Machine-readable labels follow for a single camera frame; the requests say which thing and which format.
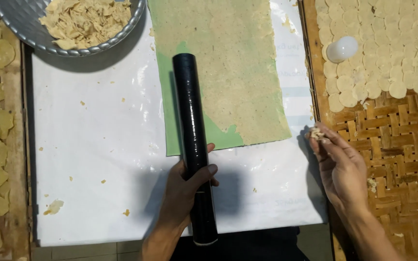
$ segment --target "white plastic sheet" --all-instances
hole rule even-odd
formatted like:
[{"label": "white plastic sheet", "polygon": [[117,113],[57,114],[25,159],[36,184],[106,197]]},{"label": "white plastic sheet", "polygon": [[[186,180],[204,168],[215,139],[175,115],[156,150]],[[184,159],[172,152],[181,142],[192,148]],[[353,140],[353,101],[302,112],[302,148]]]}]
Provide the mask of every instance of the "white plastic sheet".
[{"label": "white plastic sheet", "polygon": [[[314,120],[299,12],[293,5],[271,1],[277,70],[293,138],[209,155],[219,166],[221,185],[214,188],[219,233],[327,221],[320,177],[316,165],[309,165],[314,156],[301,133]],[[290,27],[282,25],[285,15]],[[168,170],[179,158],[165,156],[151,27],[146,9],[131,35],[112,50],[84,58],[41,51],[32,56],[34,211],[43,247],[137,240],[152,228]],[[44,216],[55,199],[64,206]],[[126,209],[128,217],[122,214]]]}]

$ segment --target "rolled dough sheet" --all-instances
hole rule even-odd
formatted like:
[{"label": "rolled dough sheet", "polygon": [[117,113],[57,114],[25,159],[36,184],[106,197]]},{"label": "rolled dough sheet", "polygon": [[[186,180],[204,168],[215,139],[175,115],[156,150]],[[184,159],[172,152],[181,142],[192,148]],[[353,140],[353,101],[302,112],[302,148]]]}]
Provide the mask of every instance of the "rolled dough sheet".
[{"label": "rolled dough sheet", "polygon": [[149,0],[167,155],[181,154],[171,58],[196,56],[207,142],[216,149],[291,138],[269,0]]}]

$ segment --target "rolling pin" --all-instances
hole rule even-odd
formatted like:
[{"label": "rolling pin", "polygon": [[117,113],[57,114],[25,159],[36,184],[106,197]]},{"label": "rolling pin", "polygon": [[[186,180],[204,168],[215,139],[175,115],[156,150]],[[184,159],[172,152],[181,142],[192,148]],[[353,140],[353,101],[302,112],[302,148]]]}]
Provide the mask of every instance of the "rolling pin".
[{"label": "rolling pin", "polygon": [[[181,53],[172,58],[177,108],[180,119],[180,136],[185,162],[185,180],[208,165],[208,152],[201,95],[199,91],[196,58]],[[216,215],[210,181],[204,183],[194,195],[190,211],[193,241],[197,246],[209,246],[217,241]]]}]

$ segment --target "metal bowl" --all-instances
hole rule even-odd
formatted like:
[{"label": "metal bowl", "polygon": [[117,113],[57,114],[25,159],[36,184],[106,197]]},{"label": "metal bowl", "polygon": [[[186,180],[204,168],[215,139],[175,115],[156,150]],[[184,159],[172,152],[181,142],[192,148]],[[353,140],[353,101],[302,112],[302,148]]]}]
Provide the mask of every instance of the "metal bowl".
[{"label": "metal bowl", "polygon": [[45,15],[51,0],[0,0],[0,17],[14,34],[33,48],[60,56],[78,57],[95,54],[111,48],[135,28],[146,6],[146,0],[130,0],[131,18],[116,36],[87,49],[64,50],[52,43],[55,40],[38,18]]}]

